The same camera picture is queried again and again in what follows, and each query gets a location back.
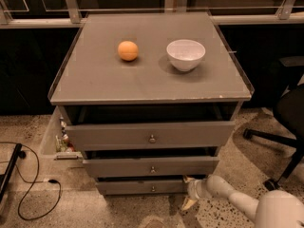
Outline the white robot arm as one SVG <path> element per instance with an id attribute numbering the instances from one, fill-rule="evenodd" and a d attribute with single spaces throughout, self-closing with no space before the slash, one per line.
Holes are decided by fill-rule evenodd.
<path id="1" fill-rule="evenodd" d="M 304 203 L 288 192 L 274 190 L 254 199 L 220 176 L 209 175 L 202 180 L 184 176 L 183 181 L 187 195 L 182 210 L 204 198 L 220 198 L 228 200 L 255 228 L 304 228 Z"/>

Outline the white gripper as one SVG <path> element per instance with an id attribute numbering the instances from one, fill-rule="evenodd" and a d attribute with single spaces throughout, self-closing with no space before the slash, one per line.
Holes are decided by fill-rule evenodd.
<path id="1" fill-rule="evenodd" d="M 198 180 L 191 176 L 183 176 L 184 183 L 187 184 L 188 197 L 183 201 L 181 210 L 189 210 L 198 200 L 209 198 L 210 194 L 207 191 L 206 180 Z"/>

